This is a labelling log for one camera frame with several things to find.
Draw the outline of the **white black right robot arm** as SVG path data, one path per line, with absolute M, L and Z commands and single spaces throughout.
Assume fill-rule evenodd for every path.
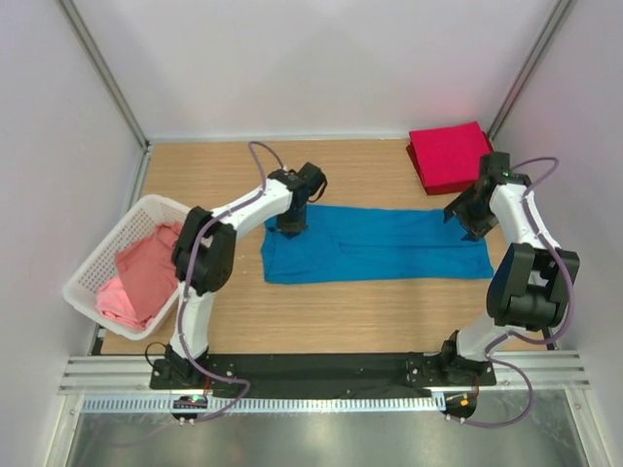
M 440 377 L 469 384 L 491 368 L 506 341 L 550 344 L 562 337 L 575 312 L 574 281 L 580 260 L 549 233 L 536 206 L 537 182 L 510 164 L 507 153 L 480 159 L 479 177 L 444 209 L 466 239 L 499 227 L 508 244 L 488 288 L 486 314 L 455 331 L 438 355 Z

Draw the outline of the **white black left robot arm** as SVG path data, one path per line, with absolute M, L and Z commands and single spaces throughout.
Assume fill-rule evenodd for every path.
M 180 287 L 175 330 L 164 358 L 154 364 L 154 380 L 186 389 L 204 382 L 210 315 L 216 293 L 233 273 L 238 241 L 271 219 L 282 236 L 301 234 L 307 229 L 308 203 L 321 198 L 327 185 L 322 170 L 307 162 L 299 170 L 272 172 L 231 204 L 189 211 L 171 258 Z

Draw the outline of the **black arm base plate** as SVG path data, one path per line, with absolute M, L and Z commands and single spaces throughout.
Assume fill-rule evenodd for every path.
M 247 379 L 254 391 L 285 391 L 288 386 L 328 391 L 340 385 L 371 383 L 375 388 L 404 386 L 494 386 L 488 362 L 424 353 L 210 354 L 199 363 L 214 376 Z

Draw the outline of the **blue t shirt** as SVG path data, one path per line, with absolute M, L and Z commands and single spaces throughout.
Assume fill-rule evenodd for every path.
M 265 232 L 264 279 L 273 284 L 494 275 L 486 241 L 465 240 L 441 209 L 310 205 L 302 233 L 286 237 L 275 218 Z

